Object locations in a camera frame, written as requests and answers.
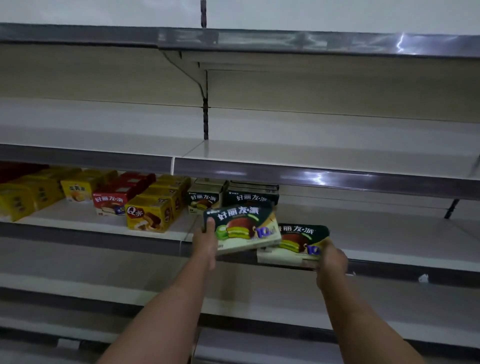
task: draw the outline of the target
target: person's left hand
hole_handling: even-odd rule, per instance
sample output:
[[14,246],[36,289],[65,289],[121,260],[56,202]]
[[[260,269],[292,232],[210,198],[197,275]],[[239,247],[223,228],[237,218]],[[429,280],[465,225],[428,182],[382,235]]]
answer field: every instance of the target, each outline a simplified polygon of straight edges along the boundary
[[202,232],[201,228],[195,231],[192,244],[192,257],[197,256],[208,259],[209,270],[215,269],[218,239],[215,236],[215,220],[213,218],[208,218],[205,232]]

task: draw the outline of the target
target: forearm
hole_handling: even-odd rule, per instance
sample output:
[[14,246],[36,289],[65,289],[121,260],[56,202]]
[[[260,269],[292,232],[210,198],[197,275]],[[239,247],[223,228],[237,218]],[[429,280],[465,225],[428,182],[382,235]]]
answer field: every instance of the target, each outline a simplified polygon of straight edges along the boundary
[[184,364],[202,308],[208,261],[194,256],[100,359],[101,364]]
[[422,357],[349,287],[343,273],[326,274],[321,289],[346,364],[424,362]]

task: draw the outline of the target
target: upper shelf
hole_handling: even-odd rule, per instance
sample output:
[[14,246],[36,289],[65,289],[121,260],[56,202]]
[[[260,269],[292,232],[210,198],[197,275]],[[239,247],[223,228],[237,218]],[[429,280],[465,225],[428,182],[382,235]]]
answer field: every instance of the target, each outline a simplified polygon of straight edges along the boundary
[[160,49],[480,57],[480,36],[0,24],[0,42],[140,46]]

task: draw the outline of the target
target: person's right arm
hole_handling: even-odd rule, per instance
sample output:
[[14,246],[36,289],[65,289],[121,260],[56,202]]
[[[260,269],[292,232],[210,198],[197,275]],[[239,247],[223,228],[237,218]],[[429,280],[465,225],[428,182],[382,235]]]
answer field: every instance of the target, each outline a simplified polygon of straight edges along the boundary
[[345,364],[424,364],[420,354],[349,287],[345,254],[330,239],[324,243],[317,285]]

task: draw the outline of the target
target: shelf bracket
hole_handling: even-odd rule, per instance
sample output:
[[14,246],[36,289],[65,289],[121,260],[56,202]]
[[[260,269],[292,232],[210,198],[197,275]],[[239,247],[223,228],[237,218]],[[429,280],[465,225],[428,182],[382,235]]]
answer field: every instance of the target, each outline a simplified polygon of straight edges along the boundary
[[207,99],[207,73],[205,70],[200,69],[200,64],[198,62],[185,61],[181,56],[181,52],[176,50],[163,50],[162,53],[172,65],[198,84],[202,93],[202,99]]

